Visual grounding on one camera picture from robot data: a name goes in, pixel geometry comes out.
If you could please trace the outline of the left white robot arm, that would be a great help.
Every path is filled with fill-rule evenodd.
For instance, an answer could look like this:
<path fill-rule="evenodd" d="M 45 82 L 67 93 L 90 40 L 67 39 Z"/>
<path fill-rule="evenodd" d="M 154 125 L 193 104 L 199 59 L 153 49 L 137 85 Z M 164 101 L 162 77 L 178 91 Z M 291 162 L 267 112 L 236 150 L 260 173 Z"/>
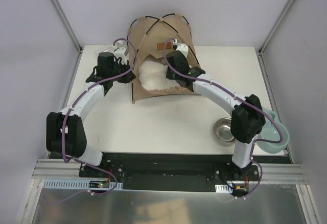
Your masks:
<path fill-rule="evenodd" d="M 107 174 L 108 165 L 102 161 L 103 153 L 88 145 L 83 122 L 114 82 L 127 84 L 135 79 L 125 51 L 121 47 L 112 53 L 99 53 L 97 65 L 77 97 L 60 112 L 51 112 L 46 118 L 46 149 L 66 160 L 75 158 L 91 164 L 90 171 L 98 178 Z"/>

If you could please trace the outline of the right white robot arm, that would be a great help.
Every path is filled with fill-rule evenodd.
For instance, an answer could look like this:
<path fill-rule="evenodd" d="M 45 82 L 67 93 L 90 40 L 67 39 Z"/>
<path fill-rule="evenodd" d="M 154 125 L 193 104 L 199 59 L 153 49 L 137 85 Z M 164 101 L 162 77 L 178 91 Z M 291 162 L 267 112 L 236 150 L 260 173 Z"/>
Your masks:
<path fill-rule="evenodd" d="M 181 87 L 202 95 L 231 116 L 230 131 L 235 138 L 230 175 L 242 180 L 248 175 L 252 146 L 265 125 L 260 99 L 252 94 L 243 98 L 215 83 L 199 67 L 189 67 L 182 51 L 172 51 L 163 55 L 168 64 L 167 78 L 176 81 Z"/>

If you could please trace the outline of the steel pet bowl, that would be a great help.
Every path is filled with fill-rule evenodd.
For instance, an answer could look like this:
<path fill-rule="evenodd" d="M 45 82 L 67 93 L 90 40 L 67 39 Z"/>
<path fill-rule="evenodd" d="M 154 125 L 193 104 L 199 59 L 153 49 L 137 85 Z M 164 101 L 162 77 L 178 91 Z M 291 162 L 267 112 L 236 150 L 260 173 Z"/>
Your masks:
<path fill-rule="evenodd" d="M 231 119 L 230 118 L 220 118 L 215 122 L 214 133 L 218 140 L 225 144 L 234 144 L 236 139 L 232 135 L 231 130 Z"/>

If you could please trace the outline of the cream white pillow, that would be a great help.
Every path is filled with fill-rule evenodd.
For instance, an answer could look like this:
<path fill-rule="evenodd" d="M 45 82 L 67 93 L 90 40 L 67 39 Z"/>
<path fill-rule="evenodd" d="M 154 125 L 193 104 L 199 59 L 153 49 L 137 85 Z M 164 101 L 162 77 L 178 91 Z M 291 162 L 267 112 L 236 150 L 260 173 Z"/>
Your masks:
<path fill-rule="evenodd" d="M 168 66 L 163 58 L 148 56 L 139 67 L 139 81 L 147 92 L 168 91 L 180 88 L 175 80 L 166 77 Z"/>

